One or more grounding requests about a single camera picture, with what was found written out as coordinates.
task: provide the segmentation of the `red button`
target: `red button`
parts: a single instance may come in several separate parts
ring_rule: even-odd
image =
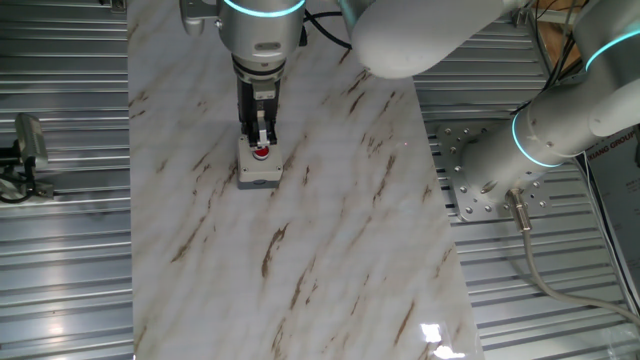
[[[269,147],[265,146],[253,152],[253,156],[258,160],[264,160],[269,156]]]

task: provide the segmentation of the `gray cable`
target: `gray cable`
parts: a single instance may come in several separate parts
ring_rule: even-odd
[[[631,322],[636,324],[636,326],[640,326],[640,317],[638,317],[637,315],[635,315],[634,313],[632,313],[627,309],[624,309],[620,306],[611,304],[603,300],[563,294],[549,287],[549,285],[547,285],[547,283],[545,283],[544,280],[542,279],[542,276],[540,276],[540,273],[538,273],[538,269],[536,268],[536,263],[533,259],[533,246],[531,245],[531,232],[529,230],[525,230],[522,232],[522,236],[524,237],[524,253],[527,257],[527,265],[529,266],[531,277],[533,278],[533,281],[538,285],[538,287],[542,291],[544,291],[547,295],[559,301],[564,301],[564,302],[583,305],[583,306],[596,306],[603,309],[611,310],[629,319]]]

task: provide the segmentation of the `marble surface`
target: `marble surface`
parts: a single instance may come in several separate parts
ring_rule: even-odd
[[[283,78],[280,187],[240,191],[213,27],[189,38],[175,0],[128,19],[138,359],[483,358],[411,79],[368,75],[308,26]]]

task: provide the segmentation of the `metal mounting plate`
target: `metal mounting plate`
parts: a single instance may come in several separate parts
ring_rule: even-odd
[[[490,221],[511,218],[511,210],[507,202],[499,204],[490,202],[480,193],[480,189],[471,187],[462,166],[462,154],[465,145],[482,132],[481,126],[446,126],[438,129],[440,152],[445,164],[445,172],[454,191],[454,202],[458,217],[464,221]],[[543,216],[551,211],[551,200],[545,191],[542,181],[534,181],[525,189],[523,198],[529,209],[529,215]]]

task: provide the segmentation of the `corrugated metal floor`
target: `corrugated metal floor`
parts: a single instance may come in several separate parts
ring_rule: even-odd
[[[1,359],[132,357],[126,51],[125,15],[97,0],[0,5],[0,145],[14,139],[17,112],[40,116],[51,157],[41,178],[57,190],[47,204],[0,205]],[[541,59],[527,28],[490,25],[416,77],[427,126],[507,120],[543,85]],[[559,206],[534,221],[543,275],[558,289],[622,301],[577,168],[546,182]],[[619,317],[526,282],[510,222],[465,224],[448,207],[488,360],[608,359],[608,342],[622,343],[616,354],[635,348]]]
[[[0,208],[2,359],[132,358],[126,40],[97,0],[1,2],[0,145],[39,116],[57,195]]]
[[[497,21],[415,77],[428,132],[454,123],[489,127],[510,121],[510,112],[534,97],[547,78],[532,33]],[[442,167],[438,139],[430,138],[436,166]],[[439,171],[487,360],[636,359],[637,332],[622,317],[558,302],[530,284],[512,221],[458,220],[448,174]],[[543,179],[554,205],[551,215],[532,221],[541,274],[557,290],[624,303],[579,168],[567,164]]]

